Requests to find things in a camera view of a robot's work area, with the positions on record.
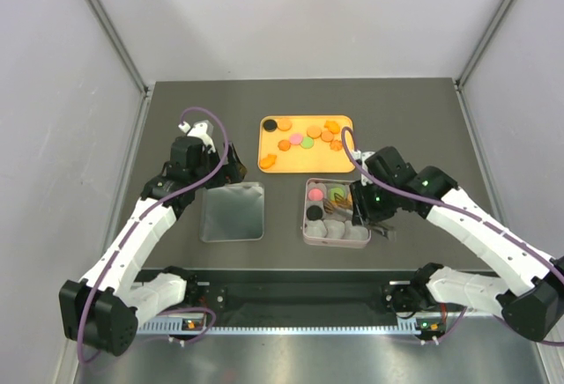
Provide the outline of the orange swirl cookie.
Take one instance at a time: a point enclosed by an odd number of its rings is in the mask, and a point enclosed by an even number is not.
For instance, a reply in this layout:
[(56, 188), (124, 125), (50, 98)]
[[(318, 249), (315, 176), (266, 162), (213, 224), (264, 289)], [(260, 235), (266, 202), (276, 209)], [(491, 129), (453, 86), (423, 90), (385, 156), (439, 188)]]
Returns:
[(291, 148), (291, 143), (288, 140), (281, 140), (278, 142), (278, 148), (281, 151), (288, 151)]
[(333, 141), (330, 143), (330, 148), (331, 148), (333, 151), (341, 151), (341, 150), (343, 149), (343, 144), (342, 144), (342, 142), (341, 142), (340, 140), (333, 140)]
[(333, 205), (342, 209), (342, 210), (350, 210), (352, 208), (350, 202), (347, 199), (343, 198), (336, 198), (332, 201)]

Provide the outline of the green sandwich cookie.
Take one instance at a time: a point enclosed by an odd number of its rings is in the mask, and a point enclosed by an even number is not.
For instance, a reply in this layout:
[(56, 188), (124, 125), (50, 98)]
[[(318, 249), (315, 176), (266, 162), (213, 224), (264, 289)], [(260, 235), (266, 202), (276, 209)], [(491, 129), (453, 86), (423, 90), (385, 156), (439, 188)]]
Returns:
[(332, 186), (329, 188), (329, 196), (330, 199), (335, 199), (336, 197), (345, 198), (345, 189), (342, 186)]
[(301, 147), (304, 149), (310, 149), (314, 145), (314, 141), (311, 138), (304, 138), (301, 142)]

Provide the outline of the black sandwich cookie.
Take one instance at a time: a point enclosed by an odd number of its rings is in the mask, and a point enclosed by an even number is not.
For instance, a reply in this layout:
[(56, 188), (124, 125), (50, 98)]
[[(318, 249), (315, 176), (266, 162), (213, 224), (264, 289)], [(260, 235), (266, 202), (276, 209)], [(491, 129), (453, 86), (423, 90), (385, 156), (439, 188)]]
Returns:
[(306, 218), (309, 221), (317, 221), (323, 218), (323, 209), (317, 205), (309, 206), (306, 209)]

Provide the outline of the pink sandwich cookie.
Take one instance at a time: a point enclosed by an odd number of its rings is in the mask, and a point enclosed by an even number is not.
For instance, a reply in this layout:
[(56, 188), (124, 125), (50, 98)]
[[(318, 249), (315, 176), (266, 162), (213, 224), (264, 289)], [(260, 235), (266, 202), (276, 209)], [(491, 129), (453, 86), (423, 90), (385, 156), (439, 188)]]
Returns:
[(324, 192), (320, 188), (312, 188), (308, 191), (308, 200), (319, 202), (324, 199)]
[(289, 142), (290, 142), (290, 144), (292, 144), (292, 145), (300, 145), (301, 142), (302, 142), (302, 140), (303, 140), (303, 135), (302, 135), (302, 134), (299, 134), (299, 133), (292, 134), (292, 135), (289, 137)]

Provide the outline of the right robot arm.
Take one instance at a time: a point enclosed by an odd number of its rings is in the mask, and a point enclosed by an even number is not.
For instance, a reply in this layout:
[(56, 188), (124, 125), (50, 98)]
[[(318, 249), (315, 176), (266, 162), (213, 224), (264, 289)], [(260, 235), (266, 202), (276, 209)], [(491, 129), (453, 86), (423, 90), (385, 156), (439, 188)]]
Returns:
[(414, 310), (456, 304), (501, 318), (537, 343), (563, 316), (563, 261), (536, 249), (496, 221), (440, 168), (416, 171), (393, 146), (347, 150), (361, 177), (351, 187), (354, 224), (379, 225), (399, 210), (413, 212), (467, 247), (494, 276), (430, 262), (406, 286)]

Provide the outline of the orange fish cookie front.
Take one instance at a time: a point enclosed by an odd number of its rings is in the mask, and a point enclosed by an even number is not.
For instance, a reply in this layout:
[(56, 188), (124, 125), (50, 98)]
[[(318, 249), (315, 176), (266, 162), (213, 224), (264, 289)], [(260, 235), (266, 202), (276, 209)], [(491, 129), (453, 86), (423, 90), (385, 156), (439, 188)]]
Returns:
[(259, 159), (259, 167), (262, 170), (267, 170), (275, 165), (277, 156), (275, 154), (268, 154), (266, 157)]

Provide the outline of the orange fish cookie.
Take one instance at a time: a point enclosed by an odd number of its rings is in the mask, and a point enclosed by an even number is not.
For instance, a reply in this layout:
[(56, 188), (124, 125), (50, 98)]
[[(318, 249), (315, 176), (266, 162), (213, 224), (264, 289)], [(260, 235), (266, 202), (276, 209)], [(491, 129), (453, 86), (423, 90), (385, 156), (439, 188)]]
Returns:
[(268, 154), (266, 157), (259, 159), (259, 167), (262, 170), (267, 170), (275, 165), (277, 156), (275, 154)]
[(332, 134), (338, 134), (341, 130), (339, 124), (335, 121), (326, 121), (324, 127)]

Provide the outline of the silver tin lid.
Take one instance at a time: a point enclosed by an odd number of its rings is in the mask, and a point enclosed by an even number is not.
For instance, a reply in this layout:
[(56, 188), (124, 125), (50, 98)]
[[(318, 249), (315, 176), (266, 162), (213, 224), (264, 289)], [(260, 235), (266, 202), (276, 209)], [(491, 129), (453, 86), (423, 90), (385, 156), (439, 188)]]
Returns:
[(205, 190), (200, 240), (205, 243), (260, 240), (264, 236), (264, 202), (261, 182)]

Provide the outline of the black cookie at tray corner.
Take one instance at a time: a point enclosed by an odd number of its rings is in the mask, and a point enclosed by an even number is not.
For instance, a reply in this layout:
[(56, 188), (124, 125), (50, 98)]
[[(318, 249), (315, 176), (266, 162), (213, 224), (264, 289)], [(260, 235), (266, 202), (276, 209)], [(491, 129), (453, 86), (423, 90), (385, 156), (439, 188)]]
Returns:
[(273, 132), (278, 128), (278, 124), (273, 119), (267, 119), (263, 122), (263, 129), (267, 132)]

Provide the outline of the yellow tray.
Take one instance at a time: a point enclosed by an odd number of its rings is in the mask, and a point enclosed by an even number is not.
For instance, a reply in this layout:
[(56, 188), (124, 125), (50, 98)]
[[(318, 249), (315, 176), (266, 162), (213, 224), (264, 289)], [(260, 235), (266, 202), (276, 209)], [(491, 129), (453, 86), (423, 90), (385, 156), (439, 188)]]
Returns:
[[(278, 122), (281, 118), (289, 118), (293, 126), (288, 131), (276, 129), (273, 132), (267, 132), (263, 129), (263, 122), (267, 119), (273, 119)], [(307, 129), (310, 126), (317, 126), (322, 133), (327, 130), (324, 127), (326, 121), (335, 121), (339, 124), (341, 130), (338, 134), (334, 134), (334, 140), (340, 140), (343, 144), (341, 151), (333, 151), (330, 143), (324, 142), (321, 137), (312, 139), (307, 135)], [(258, 138), (258, 155), (257, 164), (259, 167), (259, 159), (266, 157), (268, 154), (275, 154), (277, 161), (275, 165), (267, 170), (259, 169), (267, 174), (346, 174), (353, 171), (353, 164), (345, 154), (344, 147), (348, 146), (351, 150), (354, 143), (351, 136), (342, 137), (341, 132), (344, 128), (353, 128), (353, 121), (345, 115), (337, 114), (320, 114), (320, 115), (275, 115), (268, 116), (261, 120)], [(301, 145), (292, 145), (288, 151), (281, 151), (278, 148), (278, 142), (288, 140), (292, 134), (302, 134), (304, 138), (311, 138), (314, 145), (310, 149), (304, 149)]]

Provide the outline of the orange round cookie top left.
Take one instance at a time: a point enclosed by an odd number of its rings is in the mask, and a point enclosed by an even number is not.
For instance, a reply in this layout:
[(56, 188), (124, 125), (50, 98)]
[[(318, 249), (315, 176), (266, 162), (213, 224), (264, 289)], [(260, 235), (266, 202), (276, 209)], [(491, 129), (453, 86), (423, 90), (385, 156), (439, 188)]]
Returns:
[(278, 129), (281, 131), (288, 131), (292, 128), (293, 123), (289, 118), (281, 118), (277, 122)]

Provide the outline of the orange round cookie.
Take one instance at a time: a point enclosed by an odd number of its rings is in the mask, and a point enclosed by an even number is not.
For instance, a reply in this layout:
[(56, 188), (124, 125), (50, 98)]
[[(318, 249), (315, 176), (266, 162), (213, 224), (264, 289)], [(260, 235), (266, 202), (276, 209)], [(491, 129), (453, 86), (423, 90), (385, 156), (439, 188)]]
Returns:
[(321, 136), (322, 130), (317, 126), (310, 126), (307, 129), (307, 135), (312, 139), (317, 139)]
[(281, 131), (288, 131), (292, 128), (293, 123), (289, 118), (281, 118), (277, 122), (278, 129)]
[(321, 139), (326, 142), (326, 143), (330, 143), (334, 140), (334, 134), (331, 133), (328, 130), (325, 130), (322, 134), (321, 134)]

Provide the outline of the orange round cookie centre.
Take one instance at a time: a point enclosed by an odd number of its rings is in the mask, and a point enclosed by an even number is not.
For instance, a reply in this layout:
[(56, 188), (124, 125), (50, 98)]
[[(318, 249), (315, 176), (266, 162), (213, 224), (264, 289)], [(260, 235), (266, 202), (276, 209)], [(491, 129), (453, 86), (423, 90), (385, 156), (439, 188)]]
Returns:
[(312, 139), (317, 139), (321, 136), (322, 130), (317, 126), (310, 126), (307, 129), (307, 135)]

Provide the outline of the orange fish cookie back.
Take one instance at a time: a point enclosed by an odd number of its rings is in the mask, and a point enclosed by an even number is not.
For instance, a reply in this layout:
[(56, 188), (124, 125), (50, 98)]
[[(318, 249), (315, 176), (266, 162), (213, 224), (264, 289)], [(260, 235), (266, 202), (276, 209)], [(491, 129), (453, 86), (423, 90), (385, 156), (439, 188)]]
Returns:
[(326, 121), (324, 127), (332, 134), (338, 134), (341, 130), (339, 124), (335, 121)]

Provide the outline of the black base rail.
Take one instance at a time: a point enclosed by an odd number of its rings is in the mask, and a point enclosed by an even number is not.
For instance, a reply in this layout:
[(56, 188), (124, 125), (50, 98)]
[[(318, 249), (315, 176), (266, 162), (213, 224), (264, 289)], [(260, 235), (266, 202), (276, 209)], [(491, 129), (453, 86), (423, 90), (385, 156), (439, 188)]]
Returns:
[(410, 270), (186, 270), (178, 307), (207, 307), (219, 327), (393, 325), (418, 314)]

